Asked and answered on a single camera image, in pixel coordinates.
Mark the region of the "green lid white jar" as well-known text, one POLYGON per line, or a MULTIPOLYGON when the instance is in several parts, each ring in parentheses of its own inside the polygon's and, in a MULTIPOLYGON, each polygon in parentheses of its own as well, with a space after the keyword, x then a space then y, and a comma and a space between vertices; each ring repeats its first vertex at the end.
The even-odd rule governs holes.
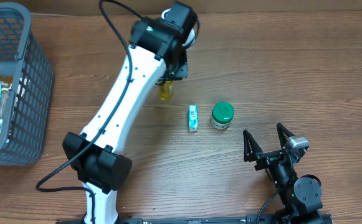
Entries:
POLYGON ((233 106, 225 101, 217 103, 211 113, 210 122, 216 129, 227 129, 234 117, 233 106))

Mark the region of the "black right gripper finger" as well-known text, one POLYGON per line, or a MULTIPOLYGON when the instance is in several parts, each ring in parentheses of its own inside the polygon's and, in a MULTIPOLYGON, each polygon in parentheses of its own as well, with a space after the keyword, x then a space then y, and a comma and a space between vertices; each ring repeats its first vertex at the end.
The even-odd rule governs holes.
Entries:
POLYGON ((253 162, 256 161, 262 154, 263 150, 257 144, 253 136, 248 130, 243 130, 244 138, 244 161, 253 162))
POLYGON ((277 123, 277 133, 281 148, 285 148, 288 138, 294 136, 282 123, 277 123))

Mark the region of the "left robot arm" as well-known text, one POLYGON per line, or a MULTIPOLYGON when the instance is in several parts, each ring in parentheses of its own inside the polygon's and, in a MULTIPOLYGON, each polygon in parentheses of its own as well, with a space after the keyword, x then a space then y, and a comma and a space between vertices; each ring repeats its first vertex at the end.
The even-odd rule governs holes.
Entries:
POLYGON ((192 7, 176 1, 161 17, 134 23, 120 73, 93 119, 62 146, 82 182, 87 211, 81 223, 115 223, 117 191, 130 173, 123 156, 129 130, 151 89, 188 75, 186 50, 199 21, 192 7))

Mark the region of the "yellow bottle with silver cap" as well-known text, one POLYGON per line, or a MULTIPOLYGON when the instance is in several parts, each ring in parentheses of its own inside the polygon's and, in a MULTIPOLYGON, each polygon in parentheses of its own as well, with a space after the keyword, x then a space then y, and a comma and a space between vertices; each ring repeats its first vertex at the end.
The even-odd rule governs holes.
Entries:
POLYGON ((159 90, 159 96, 161 100, 170 100, 173 97, 174 83, 173 81, 165 81, 159 90))

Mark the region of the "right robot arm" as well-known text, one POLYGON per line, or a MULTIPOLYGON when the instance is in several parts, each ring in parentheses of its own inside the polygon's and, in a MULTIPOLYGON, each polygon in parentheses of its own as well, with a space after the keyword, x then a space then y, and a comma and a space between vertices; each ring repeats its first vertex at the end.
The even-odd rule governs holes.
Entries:
POLYGON ((320 213, 323 207, 322 183, 315 175, 297 176, 294 165, 299 163, 309 148, 308 139, 296 136, 281 123, 277 124, 280 149, 264 152, 248 130, 243 130, 244 161, 255 162, 255 170, 264 170, 276 191, 263 204, 256 223, 324 223, 320 213), (263 212, 269 202, 280 197, 283 209, 269 218, 263 212))

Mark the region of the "teal white small packet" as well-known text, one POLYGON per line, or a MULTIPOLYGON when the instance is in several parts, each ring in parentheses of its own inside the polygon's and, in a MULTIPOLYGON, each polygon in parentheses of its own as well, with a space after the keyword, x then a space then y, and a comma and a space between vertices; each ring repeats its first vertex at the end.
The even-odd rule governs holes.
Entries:
POLYGON ((188 127, 190 132, 198 131, 198 107, 196 105, 189 105, 188 127))

